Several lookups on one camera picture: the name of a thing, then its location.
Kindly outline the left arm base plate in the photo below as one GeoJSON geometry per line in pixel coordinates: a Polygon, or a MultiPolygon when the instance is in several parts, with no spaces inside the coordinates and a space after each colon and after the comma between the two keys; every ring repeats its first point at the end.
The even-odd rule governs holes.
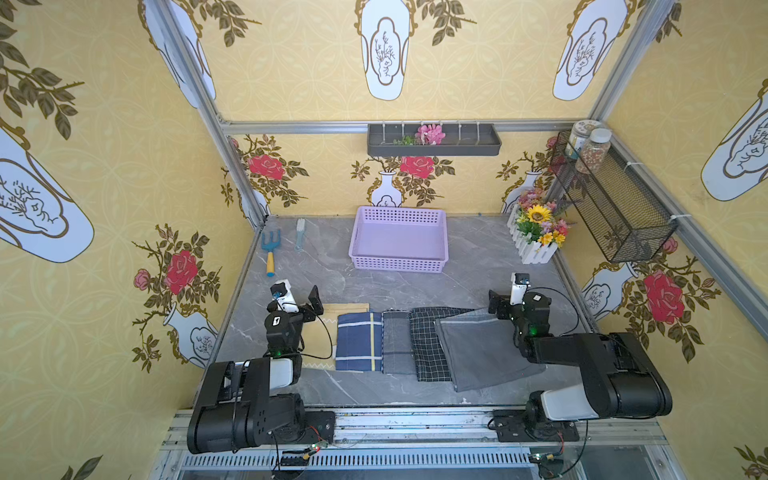
{"type": "Polygon", "coordinates": [[[309,411],[300,415],[293,423],[267,433],[267,441],[282,444],[310,445],[327,441],[332,443],[335,435],[336,414],[330,410],[309,411]]]}

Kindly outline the plain grey pillowcase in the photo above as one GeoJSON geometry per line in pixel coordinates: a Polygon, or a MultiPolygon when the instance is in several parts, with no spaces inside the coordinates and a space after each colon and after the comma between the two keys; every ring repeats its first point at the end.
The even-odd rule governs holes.
{"type": "Polygon", "coordinates": [[[512,321],[483,309],[439,319],[436,332],[457,392],[485,389],[546,370],[522,356],[512,321]]]}

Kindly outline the grey checked pillowcase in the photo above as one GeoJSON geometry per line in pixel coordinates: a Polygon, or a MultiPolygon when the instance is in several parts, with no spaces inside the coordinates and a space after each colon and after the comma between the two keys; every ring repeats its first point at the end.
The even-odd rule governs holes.
{"type": "Polygon", "coordinates": [[[407,311],[382,313],[382,369],[385,374],[416,375],[407,311]]]}

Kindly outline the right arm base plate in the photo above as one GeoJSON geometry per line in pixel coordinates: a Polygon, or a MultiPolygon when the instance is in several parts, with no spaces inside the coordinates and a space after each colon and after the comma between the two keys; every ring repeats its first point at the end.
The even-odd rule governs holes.
{"type": "Polygon", "coordinates": [[[487,428],[502,443],[513,442],[575,442],[580,439],[574,422],[539,419],[527,411],[494,410],[487,428]]]}

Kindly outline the black grid pillowcase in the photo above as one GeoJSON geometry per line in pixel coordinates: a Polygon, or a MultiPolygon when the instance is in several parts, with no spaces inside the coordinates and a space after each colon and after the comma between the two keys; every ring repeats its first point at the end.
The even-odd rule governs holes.
{"type": "Polygon", "coordinates": [[[446,356],[436,331],[438,320],[471,312],[447,306],[416,307],[409,312],[409,329],[416,376],[420,382],[452,380],[446,356]]]}

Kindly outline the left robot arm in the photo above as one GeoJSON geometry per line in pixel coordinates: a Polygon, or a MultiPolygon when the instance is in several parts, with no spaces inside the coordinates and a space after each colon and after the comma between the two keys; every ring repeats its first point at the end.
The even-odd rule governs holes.
{"type": "Polygon", "coordinates": [[[334,416],[308,414],[297,393],[279,389],[298,382],[302,371],[305,324],[324,313],[314,286],[304,304],[295,302],[288,281],[270,287],[265,318],[266,352],[245,361],[207,367],[187,428],[192,454],[232,451],[261,445],[297,443],[313,450],[331,429],[334,416]]]}

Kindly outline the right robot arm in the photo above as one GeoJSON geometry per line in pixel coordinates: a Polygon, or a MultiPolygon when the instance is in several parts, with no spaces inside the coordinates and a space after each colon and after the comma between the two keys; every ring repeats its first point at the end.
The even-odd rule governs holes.
{"type": "Polygon", "coordinates": [[[652,419],[673,408],[672,394],[640,341],[631,333],[550,333],[551,299],[528,291],[517,304],[510,295],[489,292],[488,312],[510,320],[513,343],[532,364],[579,369],[581,382],[529,396],[526,421],[652,419]]]}

